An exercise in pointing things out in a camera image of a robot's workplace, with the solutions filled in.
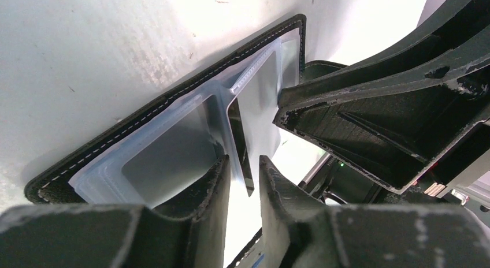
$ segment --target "machinery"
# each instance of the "machinery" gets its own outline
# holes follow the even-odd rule
[[[268,30],[32,180],[26,197],[50,205],[0,217],[0,266],[222,267],[232,180],[248,196],[259,185],[262,229],[229,267],[488,266],[461,199],[490,207],[490,0],[447,0],[351,66],[305,63],[305,22]],[[269,159],[276,126],[327,152],[299,185]]]

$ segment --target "stitched leather border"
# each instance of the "stitched leather border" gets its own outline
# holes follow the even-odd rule
[[[191,79],[179,84],[160,95],[138,111],[125,118],[106,132],[59,161],[42,174],[32,179],[24,189],[25,197],[33,203],[83,203],[85,202],[68,184],[69,179],[111,145],[125,138],[133,131],[164,111],[177,98],[196,89],[207,79],[217,75],[229,66],[251,56],[272,42],[277,36],[299,28],[300,34],[300,80],[305,68],[306,16],[297,14],[285,22],[273,27],[259,37],[248,42],[238,50],[226,56],[216,64],[198,73]]]

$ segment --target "white surface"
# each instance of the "white surface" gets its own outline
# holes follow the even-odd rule
[[[280,17],[307,16],[308,61],[352,64],[413,30],[424,3],[0,0],[0,209],[25,203],[27,181]],[[227,242],[225,264],[245,238]]]

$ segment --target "scuffed white surface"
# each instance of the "scuffed white surface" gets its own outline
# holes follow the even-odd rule
[[[27,181],[280,17],[307,16],[307,61],[352,64],[413,30],[424,3],[0,0],[0,209],[27,202]],[[259,226],[228,221],[225,265]]]

